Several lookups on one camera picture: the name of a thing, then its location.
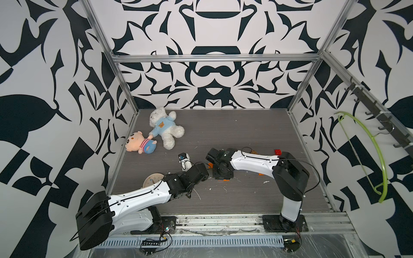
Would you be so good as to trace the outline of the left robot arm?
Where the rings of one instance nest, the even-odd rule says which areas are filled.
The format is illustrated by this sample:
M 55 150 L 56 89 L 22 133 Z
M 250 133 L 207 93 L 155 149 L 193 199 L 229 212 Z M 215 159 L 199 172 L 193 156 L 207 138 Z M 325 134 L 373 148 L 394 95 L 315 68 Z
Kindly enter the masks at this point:
M 135 226 L 145 231 L 153 223 L 138 223 L 134 215 L 182 196 L 190 197 L 194 187 L 208 177 L 208 165 L 198 162 L 186 172 L 165 175 L 159 182 L 146 188 L 111 196 L 100 191 L 76 214 L 77 232 L 71 240 L 79 241 L 80 250 L 89 250 L 115 233 L 134 231 Z

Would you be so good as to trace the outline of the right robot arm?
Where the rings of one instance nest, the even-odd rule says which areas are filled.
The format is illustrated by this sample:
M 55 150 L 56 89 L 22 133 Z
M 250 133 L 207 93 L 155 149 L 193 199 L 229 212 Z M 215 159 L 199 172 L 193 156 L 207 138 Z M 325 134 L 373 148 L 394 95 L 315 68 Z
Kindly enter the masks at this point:
M 206 160 L 212 163 L 213 178 L 217 180 L 230 180 L 235 171 L 254 172 L 273 178 L 284 196 L 280 221 L 297 221 L 310 174 L 290 153 L 268 156 L 233 148 L 212 148 Z

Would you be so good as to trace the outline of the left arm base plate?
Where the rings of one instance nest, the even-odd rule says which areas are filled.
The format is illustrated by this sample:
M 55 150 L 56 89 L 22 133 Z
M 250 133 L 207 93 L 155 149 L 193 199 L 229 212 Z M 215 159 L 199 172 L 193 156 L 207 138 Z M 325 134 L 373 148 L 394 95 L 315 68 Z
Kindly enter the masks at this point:
M 131 218 L 132 235 L 157 234 L 162 231 L 173 233 L 176 229 L 176 216 L 161 216 L 156 206 L 133 212 Z

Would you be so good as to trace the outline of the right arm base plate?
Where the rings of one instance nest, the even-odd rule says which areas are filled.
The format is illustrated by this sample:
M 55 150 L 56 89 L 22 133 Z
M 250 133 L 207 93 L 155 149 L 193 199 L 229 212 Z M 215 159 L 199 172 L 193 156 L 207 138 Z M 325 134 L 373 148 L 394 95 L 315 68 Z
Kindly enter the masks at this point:
M 262 224 L 265 232 L 281 232 L 281 233 L 294 233 L 308 232 L 307 221 L 303 215 L 299 215 L 295 222 L 282 217 L 281 215 L 263 215 Z

